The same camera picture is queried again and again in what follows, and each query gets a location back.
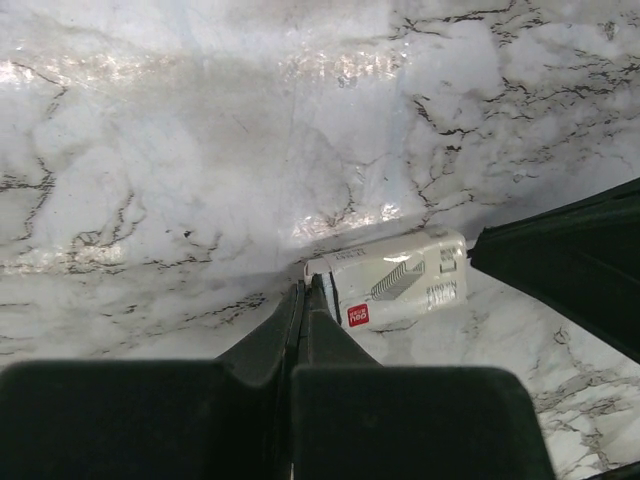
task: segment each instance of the black plastic part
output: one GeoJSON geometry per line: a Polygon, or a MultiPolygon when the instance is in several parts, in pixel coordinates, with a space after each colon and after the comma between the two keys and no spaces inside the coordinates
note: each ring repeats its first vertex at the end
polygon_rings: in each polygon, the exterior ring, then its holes
{"type": "Polygon", "coordinates": [[[215,361],[9,368],[0,478],[288,479],[288,378],[303,300],[304,287],[293,286],[215,361]]]}
{"type": "Polygon", "coordinates": [[[295,478],[553,479],[531,400],[491,368],[298,367],[295,478]]]}
{"type": "Polygon", "coordinates": [[[640,480],[640,462],[589,477],[588,480],[640,480]]]}
{"type": "Polygon", "coordinates": [[[239,457],[217,434],[234,390],[215,362],[16,365],[2,375],[0,478],[211,478],[239,457]]]}
{"type": "Polygon", "coordinates": [[[640,180],[488,228],[471,265],[640,362],[640,180]]]}

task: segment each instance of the red logo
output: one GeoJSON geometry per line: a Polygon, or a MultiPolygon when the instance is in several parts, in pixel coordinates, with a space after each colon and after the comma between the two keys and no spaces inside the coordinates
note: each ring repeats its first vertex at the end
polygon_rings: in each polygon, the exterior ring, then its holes
{"type": "Polygon", "coordinates": [[[369,307],[367,307],[366,303],[347,309],[347,315],[349,316],[350,327],[369,323],[369,307]]]}

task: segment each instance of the small package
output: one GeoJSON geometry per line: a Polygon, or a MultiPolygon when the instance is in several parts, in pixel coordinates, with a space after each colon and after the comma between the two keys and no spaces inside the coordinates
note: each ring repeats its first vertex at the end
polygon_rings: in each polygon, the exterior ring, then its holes
{"type": "Polygon", "coordinates": [[[428,227],[310,260],[305,283],[321,275],[343,328],[375,329],[464,303],[466,257],[460,233],[428,227]]]}

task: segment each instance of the white box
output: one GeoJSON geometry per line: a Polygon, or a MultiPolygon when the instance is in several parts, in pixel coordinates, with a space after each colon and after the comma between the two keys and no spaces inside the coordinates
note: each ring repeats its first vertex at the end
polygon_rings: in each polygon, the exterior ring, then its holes
{"type": "Polygon", "coordinates": [[[322,276],[343,328],[377,328],[466,302],[464,237],[446,227],[380,240],[307,262],[305,283],[322,276]]]}

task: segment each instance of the marble surface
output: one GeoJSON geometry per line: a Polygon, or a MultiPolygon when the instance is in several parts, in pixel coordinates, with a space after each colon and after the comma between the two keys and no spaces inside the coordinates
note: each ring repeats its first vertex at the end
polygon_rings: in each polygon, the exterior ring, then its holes
{"type": "MultiPolygon", "coordinates": [[[[640,18],[617,0],[5,0],[0,364],[211,357],[304,259],[475,238],[640,174],[640,18]]],[[[640,367],[477,272],[358,340],[531,392],[559,478],[640,460],[640,367]]]]}

